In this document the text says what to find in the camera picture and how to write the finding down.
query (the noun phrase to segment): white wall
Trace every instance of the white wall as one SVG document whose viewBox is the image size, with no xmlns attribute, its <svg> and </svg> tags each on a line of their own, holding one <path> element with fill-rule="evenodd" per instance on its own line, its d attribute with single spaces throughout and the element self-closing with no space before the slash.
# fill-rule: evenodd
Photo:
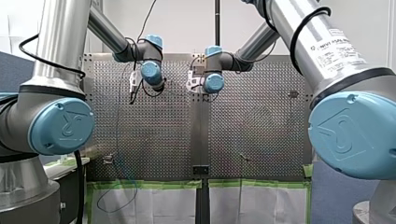
<svg viewBox="0 0 396 224">
<path fill-rule="evenodd" d="M 0 51 L 32 60 L 19 50 L 19 44 L 40 30 L 45 0 L 0 0 Z M 37 41 L 25 48 L 35 53 Z M 102 52 L 100 41 L 88 32 L 86 52 Z"/>
<path fill-rule="evenodd" d="M 161 35 L 165 52 L 203 52 L 215 44 L 214 2 L 158 0 L 145 35 Z M 225 50 L 234 51 L 259 28 L 263 19 L 252 5 L 239 0 L 221 2 L 221 45 Z M 137 38 L 151 3 L 151 0 L 104 0 L 104 12 L 123 34 Z M 286 52 L 280 41 L 275 53 Z"/>
<path fill-rule="evenodd" d="M 126 36 L 137 38 L 152 1 L 103 1 L 105 14 L 115 25 Z M 0 0 L 0 51 L 25 57 L 18 45 L 38 32 L 43 2 Z M 396 22 L 390 18 L 390 12 L 396 10 L 393 0 L 322 0 L 322 5 L 332 8 L 334 24 L 345 31 L 369 62 L 396 69 Z M 240 0 L 222 0 L 221 45 L 229 51 L 239 49 L 262 22 L 254 6 Z M 165 52 L 203 52 L 215 42 L 214 0 L 158 0 L 146 34 L 161 35 Z M 35 52 L 35 43 L 27 48 Z M 102 51 L 102 44 L 92 34 L 87 38 L 86 51 Z M 278 41 L 274 54 L 289 51 Z"/>
<path fill-rule="evenodd" d="M 390 1 L 393 0 L 322 0 L 322 5 L 332 8 L 333 22 L 369 62 L 386 65 Z M 123 34 L 137 38 L 151 3 L 104 0 L 104 12 Z M 240 0 L 222 0 L 221 45 L 229 51 L 239 49 L 262 22 L 254 6 Z M 165 52 L 203 52 L 214 44 L 214 0 L 158 0 L 145 34 L 161 35 Z M 289 51 L 278 41 L 274 54 Z"/>
</svg>

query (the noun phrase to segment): logo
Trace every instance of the logo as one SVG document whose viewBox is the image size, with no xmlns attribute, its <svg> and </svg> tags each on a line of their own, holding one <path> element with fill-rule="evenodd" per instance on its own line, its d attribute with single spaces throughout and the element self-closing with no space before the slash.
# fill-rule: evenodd
<svg viewBox="0 0 396 224">
<path fill-rule="evenodd" d="M 81 128 L 80 124 L 86 117 L 88 116 L 84 114 L 64 112 L 64 120 L 66 124 L 62 128 L 62 135 L 65 138 L 60 140 L 81 141 L 82 139 L 73 138 L 73 136 L 78 132 L 78 128 Z"/>
<path fill-rule="evenodd" d="M 373 148 L 350 112 L 350 109 L 344 109 L 318 126 L 321 140 L 339 161 Z"/>
</svg>

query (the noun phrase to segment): black bracket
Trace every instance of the black bracket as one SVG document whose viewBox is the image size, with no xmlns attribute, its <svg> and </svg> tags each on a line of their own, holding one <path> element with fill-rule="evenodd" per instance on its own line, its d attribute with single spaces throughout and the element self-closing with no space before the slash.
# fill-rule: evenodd
<svg viewBox="0 0 396 224">
<path fill-rule="evenodd" d="M 288 96 L 289 96 L 290 98 L 297 98 L 298 95 L 300 95 L 300 93 L 297 92 L 297 91 L 290 91 L 290 92 L 288 93 Z"/>
<path fill-rule="evenodd" d="M 209 175 L 209 166 L 208 165 L 192 166 L 192 173 L 194 175 Z"/>
</svg>

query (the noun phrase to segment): perforated metal panel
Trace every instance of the perforated metal panel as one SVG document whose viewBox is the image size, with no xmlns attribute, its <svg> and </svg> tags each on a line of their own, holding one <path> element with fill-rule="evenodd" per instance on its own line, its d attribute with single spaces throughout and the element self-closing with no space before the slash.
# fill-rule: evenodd
<svg viewBox="0 0 396 224">
<path fill-rule="evenodd" d="M 87 55 L 87 59 L 85 67 L 91 75 L 86 82 L 93 85 L 86 92 L 96 117 L 89 179 L 191 179 L 191 97 L 185 89 L 190 57 L 163 62 L 165 92 L 153 98 L 141 90 L 133 105 L 129 105 L 133 65 L 115 63 L 108 54 Z M 103 157 L 110 154 L 115 154 L 116 165 L 104 164 Z"/>
<path fill-rule="evenodd" d="M 225 89 L 211 104 L 186 92 L 190 55 L 165 55 L 165 93 L 151 98 L 141 91 L 134 105 L 128 105 L 132 64 L 125 69 L 110 54 L 85 60 L 84 87 L 96 115 L 87 150 L 93 158 L 90 180 L 192 179 L 197 164 L 209 164 L 211 178 L 304 178 L 303 164 L 311 156 L 305 131 L 309 96 L 288 56 L 271 56 L 249 73 L 225 72 Z M 299 95 L 292 98 L 290 92 Z M 110 154 L 117 165 L 104 164 Z"/>
<path fill-rule="evenodd" d="M 287 58 L 276 56 L 249 73 L 224 76 L 225 88 L 211 105 L 210 176 L 302 178 L 310 153 L 304 148 L 304 79 Z"/>
</svg>

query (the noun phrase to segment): white fabric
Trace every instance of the white fabric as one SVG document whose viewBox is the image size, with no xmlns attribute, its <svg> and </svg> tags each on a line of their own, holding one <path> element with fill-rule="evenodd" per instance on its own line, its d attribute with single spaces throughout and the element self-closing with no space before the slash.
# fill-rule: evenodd
<svg viewBox="0 0 396 224">
<path fill-rule="evenodd" d="M 211 224 L 305 224 L 306 189 L 242 187 L 210 190 Z"/>
<path fill-rule="evenodd" d="M 195 189 L 140 189 L 136 198 L 118 212 L 112 212 L 134 197 L 134 189 L 113 189 L 99 202 L 106 190 L 92 195 L 92 224 L 194 224 Z"/>
</svg>

